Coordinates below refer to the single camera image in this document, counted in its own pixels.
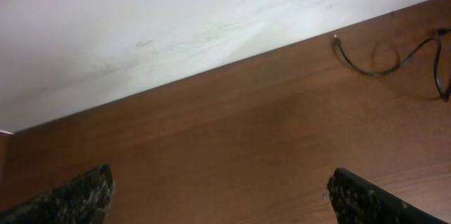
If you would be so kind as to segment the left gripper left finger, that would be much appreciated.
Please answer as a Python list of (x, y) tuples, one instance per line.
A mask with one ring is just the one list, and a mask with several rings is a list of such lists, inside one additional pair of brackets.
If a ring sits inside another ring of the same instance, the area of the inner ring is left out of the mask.
[(1, 213), (2, 223), (102, 223), (111, 208), (115, 182), (109, 165), (97, 166)]

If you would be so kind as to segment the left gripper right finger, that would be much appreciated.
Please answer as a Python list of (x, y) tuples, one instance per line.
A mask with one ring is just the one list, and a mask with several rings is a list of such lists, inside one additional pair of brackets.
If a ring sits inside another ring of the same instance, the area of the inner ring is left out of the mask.
[(446, 224), (345, 168), (327, 183), (338, 224)]

